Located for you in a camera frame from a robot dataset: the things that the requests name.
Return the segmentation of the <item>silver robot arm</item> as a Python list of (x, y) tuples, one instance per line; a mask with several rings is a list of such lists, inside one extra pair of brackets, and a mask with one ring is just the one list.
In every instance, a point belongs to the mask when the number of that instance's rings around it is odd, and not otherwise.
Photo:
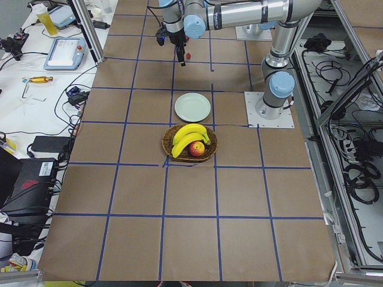
[(178, 62), (184, 66), (186, 39), (197, 39), (208, 30), (276, 22), (270, 51), (262, 63), (266, 84), (256, 113), (277, 119), (294, 89), (293, 77), (285, 71), (289, 57), (320, 1), (238, 1), (210, 4), (208, 1), (159, 1), (163, 20), (156, 33), (157, 43), (165, 38), (175, 46)]

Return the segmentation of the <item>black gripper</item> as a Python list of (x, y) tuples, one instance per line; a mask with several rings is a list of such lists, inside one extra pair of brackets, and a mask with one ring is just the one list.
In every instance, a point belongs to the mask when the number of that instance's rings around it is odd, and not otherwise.
[(181, 66), (186, 65), (185, 61), (185, 45), (186, 45), (186, 34), (184, 29), (177, 32), (168, 32), (168, 37), (173, 45), (176, 46), (176, 54), (178, 62)]

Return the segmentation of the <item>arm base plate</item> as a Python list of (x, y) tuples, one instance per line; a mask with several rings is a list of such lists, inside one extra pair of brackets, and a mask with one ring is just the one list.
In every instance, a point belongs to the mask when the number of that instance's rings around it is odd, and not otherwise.
[(237, 26), (236, 39), (241, 41), (272, 41), (271, 28), (260, 24)]
[(248, 126), (252, 128), (293, 129), (294, 122), (286, 99), (279, 108), (267, 106), (263, 100), (263, 92), (246, 91), (245, 105)]

